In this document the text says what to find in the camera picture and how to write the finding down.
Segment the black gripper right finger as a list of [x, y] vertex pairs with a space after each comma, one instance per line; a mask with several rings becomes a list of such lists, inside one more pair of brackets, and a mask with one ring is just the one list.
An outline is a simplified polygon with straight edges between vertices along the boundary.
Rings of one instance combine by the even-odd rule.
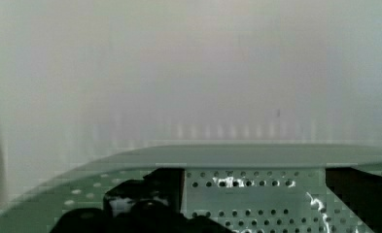
[[351, 167], [328, 168], [326, 185], [374, 233], [382, 233], [382, 176]]

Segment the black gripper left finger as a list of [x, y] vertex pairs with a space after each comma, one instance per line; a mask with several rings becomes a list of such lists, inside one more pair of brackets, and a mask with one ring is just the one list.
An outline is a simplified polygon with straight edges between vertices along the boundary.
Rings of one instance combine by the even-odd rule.
[[184, 185], [183, 168], [155, 169], [105, 192], [100, 209], [63, 214], [50, 233], [232, 233], [207, 216], [184, 216]]

